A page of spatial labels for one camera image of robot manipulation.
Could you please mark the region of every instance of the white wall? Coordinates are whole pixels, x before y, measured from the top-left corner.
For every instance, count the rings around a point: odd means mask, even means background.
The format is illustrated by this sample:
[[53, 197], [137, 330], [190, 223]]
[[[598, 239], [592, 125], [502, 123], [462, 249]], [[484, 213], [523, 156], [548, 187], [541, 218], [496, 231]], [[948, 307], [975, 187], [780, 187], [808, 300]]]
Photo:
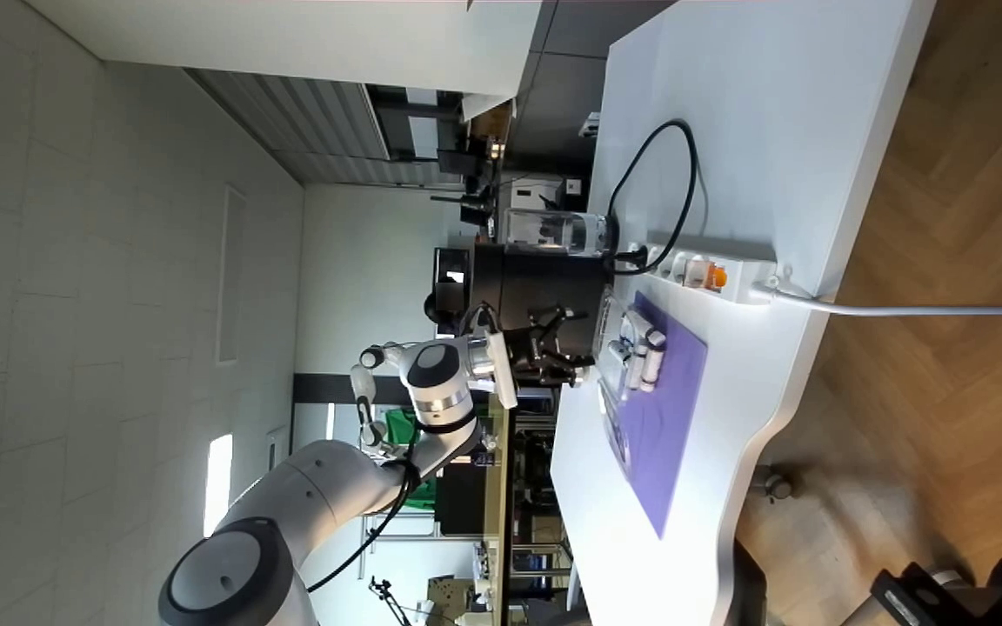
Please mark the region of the white wall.
[[432, 255], [451, 209], [429, 191], [307, 187], [300, 373], [346, 373], [360, 348], [432, 338]]
[[[216, 364], [227, 180], [245, 191], [235, 364]], [[155, 622], [288, 414], [302, 191], [184, 78], [114, 74], [0, 0], [0, 626]]]
[[103, 58], [512, 98], [538, 0], [32, 0]]

